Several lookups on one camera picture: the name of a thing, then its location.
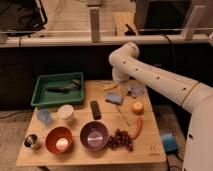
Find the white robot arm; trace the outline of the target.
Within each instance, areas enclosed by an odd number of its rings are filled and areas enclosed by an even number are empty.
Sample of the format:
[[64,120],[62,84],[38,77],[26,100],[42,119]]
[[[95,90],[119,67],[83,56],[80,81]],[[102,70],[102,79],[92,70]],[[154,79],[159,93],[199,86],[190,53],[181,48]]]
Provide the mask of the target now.
[[191,114],[182,171],[213,171],[213,87],[138,60],[139,48],[128,42],[109,55],[117,84],[129,77],[144,83]]

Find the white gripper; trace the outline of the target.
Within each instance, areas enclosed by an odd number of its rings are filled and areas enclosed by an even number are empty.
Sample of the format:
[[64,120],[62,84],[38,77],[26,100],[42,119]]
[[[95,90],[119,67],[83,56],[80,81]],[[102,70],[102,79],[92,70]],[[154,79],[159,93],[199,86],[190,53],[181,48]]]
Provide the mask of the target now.
[[125,83],[129,80],[130,76],[121,72],[120,70],[112,69],[112,78],[118,85],[119,94],[121,97],[125,97],[128,93],[128,85]]

